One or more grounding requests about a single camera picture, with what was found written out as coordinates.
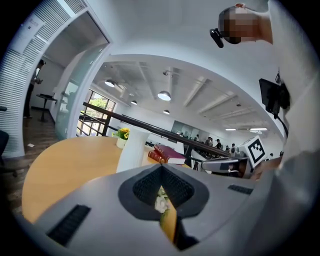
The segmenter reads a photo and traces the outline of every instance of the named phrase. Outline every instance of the louvered vent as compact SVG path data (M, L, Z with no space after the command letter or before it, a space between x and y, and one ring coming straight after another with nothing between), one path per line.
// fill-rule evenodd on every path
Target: louvered vent
M81 0L65 0L65 2L74 13L87 7ZM34 72L31 68L46 41L50 40L53 34L71 18L56 0L44 0L33 12L45 22L45 25L29 42L23 54L8 49L0 66L0 106L7 107L6 112L0 112L0 130L10 136L4 151L6 157L21 156L24 153L19 112L24 107L23 91L30 82L27 81L27 77Z

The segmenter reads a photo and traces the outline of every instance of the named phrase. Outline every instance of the glass door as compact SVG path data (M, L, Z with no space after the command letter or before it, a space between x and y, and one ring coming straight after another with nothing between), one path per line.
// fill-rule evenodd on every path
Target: glass door
M55 133L59 140L67 138L70 112L74 106L75 99L77 98L79 87L83 83L86 74L91 69L92 64L100 56L102 50L106 46L107 44L105 43L88 49L74 67L69 80L66 83L64 94L60 101L60 106L56 116Z

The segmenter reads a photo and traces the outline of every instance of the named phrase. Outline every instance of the black chair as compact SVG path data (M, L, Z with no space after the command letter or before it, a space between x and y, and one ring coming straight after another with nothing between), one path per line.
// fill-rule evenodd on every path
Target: black chair
M4 106L0 106L0 111L7 111L7 108ZM2 173L12 173L13 177L17 177L17 171L15 169L5 168L5 162L2 159L2 154L5 151L9 140L9 134L3 130L0 130L0 170Z

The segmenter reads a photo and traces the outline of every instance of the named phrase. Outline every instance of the floor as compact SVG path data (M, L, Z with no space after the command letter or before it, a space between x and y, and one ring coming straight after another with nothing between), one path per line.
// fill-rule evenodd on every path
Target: floor
M12 173L2 173L4 188L7 194L10 209L15 213L22 212L22 189L29 167L37 156L58 142L55 133L55 124L50 117L49 112L45 113L45 119L48 122L39 122L42 111L31 109L31 119L23 119L23 142L25 156L5 159L5 167L16 170L17 177Z

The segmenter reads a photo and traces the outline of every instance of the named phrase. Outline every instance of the stack of books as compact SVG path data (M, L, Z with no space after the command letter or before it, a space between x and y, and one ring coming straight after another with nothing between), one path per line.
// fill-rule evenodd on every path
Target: stack of books
M150 151L148 157L156 160L160 164L183 165L186 158L169 146L156 144L154 150Z

